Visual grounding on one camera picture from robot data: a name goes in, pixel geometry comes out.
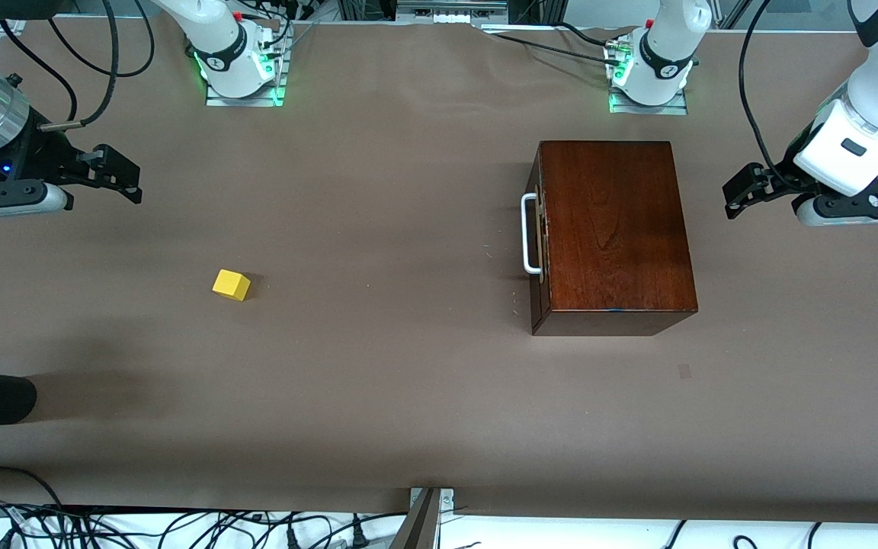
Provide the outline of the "white bench surface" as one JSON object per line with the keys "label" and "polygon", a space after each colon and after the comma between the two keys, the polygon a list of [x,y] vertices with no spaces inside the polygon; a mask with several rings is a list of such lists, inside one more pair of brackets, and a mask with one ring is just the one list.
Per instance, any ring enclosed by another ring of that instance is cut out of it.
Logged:
{"label": "white bench surface", "polygon": [[[351,515],[0,512],[0,549],[352,549]],[[446,515],[439,549],[878,549],[878,525]]]}

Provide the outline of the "aluminium equipment rack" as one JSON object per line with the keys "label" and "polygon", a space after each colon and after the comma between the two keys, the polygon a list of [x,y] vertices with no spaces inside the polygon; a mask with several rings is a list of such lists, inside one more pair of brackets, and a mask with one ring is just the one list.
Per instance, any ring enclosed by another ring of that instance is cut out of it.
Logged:
{"label": "aluminium equipment rack", "polygon": [[[404,22],[395,21],[396,0],[332,0],[343,21]],[[568,0],[508,0],[509,15],[505,24],[495,22],[463,22],[481,27],[484,24],[525,25],[557,21],[563,17]],[[433,24],[433,22],[409,22],[409,24]]]}

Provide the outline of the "metal bracket with dark post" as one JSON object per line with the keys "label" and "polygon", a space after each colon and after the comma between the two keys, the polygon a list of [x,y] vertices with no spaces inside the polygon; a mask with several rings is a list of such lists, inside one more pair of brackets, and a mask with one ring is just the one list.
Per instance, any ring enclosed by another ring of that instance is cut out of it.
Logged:
{"label": "metal bracket with dark post", "polygon": [[439,549],[443,518],[455,508],[453,489],[418,489],[388,549]]}

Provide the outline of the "grey power strip box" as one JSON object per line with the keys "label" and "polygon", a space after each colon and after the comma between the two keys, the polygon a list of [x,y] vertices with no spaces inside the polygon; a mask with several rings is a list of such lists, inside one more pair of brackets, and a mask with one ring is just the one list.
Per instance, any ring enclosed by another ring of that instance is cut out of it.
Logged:
{"label": "grey power strip box", "polygon": [[508,0],[396,0],[395,21],[508,22]]}

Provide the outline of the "brown paper table cover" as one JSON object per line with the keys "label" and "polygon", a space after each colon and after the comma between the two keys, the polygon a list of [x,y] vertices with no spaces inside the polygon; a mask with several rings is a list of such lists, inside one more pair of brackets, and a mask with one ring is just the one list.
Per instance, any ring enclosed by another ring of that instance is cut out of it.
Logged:
{"label": "brown paper table cover", "polygon": [[[81,505],[376,513],[452,486],[476,514],[878,522],[878,223],[726,218],[759,157],[741,36],[704,39],[687,116],[633,116],[589,63],[463,25],[322,24],[283,107],[209,108],[155,28],[70,136],[139,164],[142,204],[73,188],[0,219],[0,373],[44,390],[0,464]],[[671,143],[696,315],[530,334],[541,140]]]}

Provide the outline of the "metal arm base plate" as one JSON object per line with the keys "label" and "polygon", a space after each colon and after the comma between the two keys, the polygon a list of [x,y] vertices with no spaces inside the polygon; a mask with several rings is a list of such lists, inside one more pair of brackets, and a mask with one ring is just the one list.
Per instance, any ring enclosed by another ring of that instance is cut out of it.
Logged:
{"label": "metal arm base plate", "polygon": [[607,42],[604,59],[614,60],[616,65],[606,67],[609,98],[607,107],[611,114],[647,114],[665,116],[687,116],[686,94],[683,89],[677,91],[671,101],[662,105],[644,105],[636,103],[617,87],[617,78],[625,76],[632,65],[631,46],[624,36]]}
{"label": "metal arm base plate", "polygon": [[244,72],[244,79],[253,84],[259,84],[257,90],[248,96],[231,98],[223,96],[208,80],[206,90],[206,105],[210,107],[228,108],[278,108],[284,104],[288,87],[290,70],[289,56],[283,56],[281,51],[255,53],[251,62],[250,72]]}

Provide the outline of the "dark brown wooden cabinet box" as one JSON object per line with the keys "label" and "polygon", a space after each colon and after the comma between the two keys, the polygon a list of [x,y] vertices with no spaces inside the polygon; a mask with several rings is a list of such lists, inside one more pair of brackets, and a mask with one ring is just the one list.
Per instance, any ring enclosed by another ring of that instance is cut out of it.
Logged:
{"label": "dark brown wooden cabinet box", "polygon": [[536,160],[548,279],[527,275],[534,336],[652,336],[696,315],[669,142],[544,140]]}

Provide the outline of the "wooden drawer with white handle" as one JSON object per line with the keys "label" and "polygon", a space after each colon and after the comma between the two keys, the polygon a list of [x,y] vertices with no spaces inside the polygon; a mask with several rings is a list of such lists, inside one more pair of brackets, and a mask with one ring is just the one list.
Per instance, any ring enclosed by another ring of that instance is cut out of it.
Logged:
{"label": "wooden drawer with white handle", "polygon": [[539,284],[546,284],[548,270],[548,239],[546,192],[540,160],[534,161],[521,201],[522,265],[524,271]]}

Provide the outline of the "yellow wooden block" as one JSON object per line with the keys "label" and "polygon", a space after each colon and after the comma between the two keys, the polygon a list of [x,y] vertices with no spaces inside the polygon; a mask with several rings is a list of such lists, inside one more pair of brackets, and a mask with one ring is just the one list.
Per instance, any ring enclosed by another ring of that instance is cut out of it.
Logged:
{"label": "yellow wooden block", "polygon": [[212,292],[221,297],[243,302],[248,296],[252,281],[246,274],[230,270],[219,270],[212,285]]}

